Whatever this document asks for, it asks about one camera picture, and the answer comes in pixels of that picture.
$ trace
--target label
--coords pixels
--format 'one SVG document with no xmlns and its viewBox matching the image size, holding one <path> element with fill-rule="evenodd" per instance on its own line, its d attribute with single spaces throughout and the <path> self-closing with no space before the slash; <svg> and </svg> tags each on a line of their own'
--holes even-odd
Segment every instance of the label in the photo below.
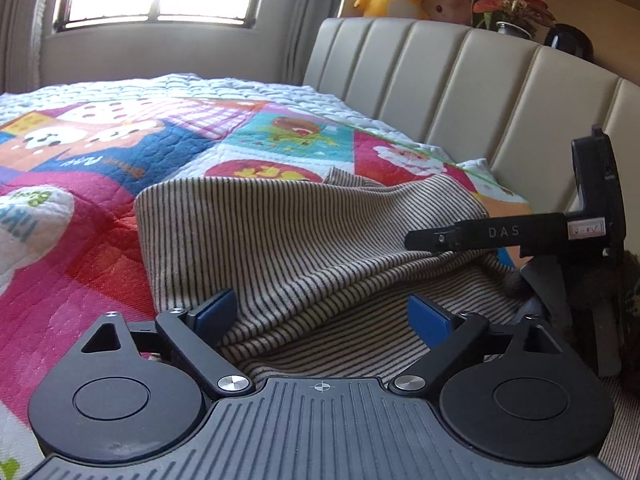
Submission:
<svg viewBox="0 0 640 480">
<path fill-rule="evenodd" d="M 585 240 L 607 235 L 607 224 L 604 217 L 575 220 L 568 223 L 569 240 Z"/>
</svg>

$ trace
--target crosshair marking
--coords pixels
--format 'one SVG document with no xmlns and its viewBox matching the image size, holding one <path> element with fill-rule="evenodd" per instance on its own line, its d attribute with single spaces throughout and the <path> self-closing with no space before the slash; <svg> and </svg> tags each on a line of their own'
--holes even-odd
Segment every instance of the crosshair marking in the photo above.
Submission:
<svg viewBox="0 0 640 480">
<path fill-rule="evenodd" d="M 325 392 L 325 391 L 329 390 L 330 388 L 335 388 L 335 386 L 330 386 L 329 384 L 327 384 L 327 383 L 325 383 L 323 381 L 322 383 L 314 384 L 312 386 L 312 388 L 318 390 L 319 392 Z"/>
</svg>

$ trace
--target plant pot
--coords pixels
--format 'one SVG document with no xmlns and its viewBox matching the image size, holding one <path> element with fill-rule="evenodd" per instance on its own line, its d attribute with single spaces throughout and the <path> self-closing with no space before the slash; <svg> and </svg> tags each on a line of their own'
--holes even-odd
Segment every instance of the plant pot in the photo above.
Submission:
<svg viewBox="0 0 640 480">
<path fill-rule="evenodd" d="M 533 40 L 533 36 L 530 35 L 522 27 L 513 25 L 509 22 L 497 22 L 498 34 L 506 34 L 507 36 L 515 36 L 516 38 L 522 38 L 523 40 Z"/>
</svg>

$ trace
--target potted plant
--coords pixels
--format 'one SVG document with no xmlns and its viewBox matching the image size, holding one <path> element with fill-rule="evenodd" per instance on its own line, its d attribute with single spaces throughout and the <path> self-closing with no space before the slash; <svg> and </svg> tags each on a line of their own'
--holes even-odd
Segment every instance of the potted plant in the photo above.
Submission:
<svg viewBox="0 0 640 480">
<path fill-rule="evenodd" d="M 535 24 L 553 27 L 546 0 L 474 0 L 474 26 L 532 40 Z"/>
</svg>

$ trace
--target curtain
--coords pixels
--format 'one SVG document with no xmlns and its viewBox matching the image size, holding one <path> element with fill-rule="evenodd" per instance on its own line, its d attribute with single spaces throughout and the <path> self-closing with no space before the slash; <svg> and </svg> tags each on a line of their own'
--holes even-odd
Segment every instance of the curtain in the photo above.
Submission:
<svg viewBox="0 0 640 480">
<path fill-rule="evenodd" d="M 341 1 L 296 0 L 286 44 L 283 83 L 302 83 L 320 25 L 325 19 L 337 15 Z"/>
<path fill-rule="evenodd" d="M 0 0 L 0 93 L 40 87 L 40 43 L 46 0 Z"/>
</svg>

